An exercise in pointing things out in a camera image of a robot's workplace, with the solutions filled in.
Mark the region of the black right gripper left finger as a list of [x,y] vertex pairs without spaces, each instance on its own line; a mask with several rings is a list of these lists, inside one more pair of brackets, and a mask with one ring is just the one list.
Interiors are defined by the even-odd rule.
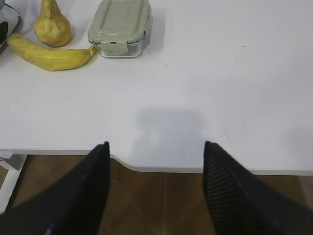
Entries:
[[110,189],[110,147],[97,145],[50,187],[0,216],[2,235],[96,235]]

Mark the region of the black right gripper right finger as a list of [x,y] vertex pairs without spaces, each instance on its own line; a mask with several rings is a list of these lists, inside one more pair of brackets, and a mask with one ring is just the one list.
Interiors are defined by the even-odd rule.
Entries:
[[312,210],[274,190],[207,141],[203,192],[218,235],[311,235]]

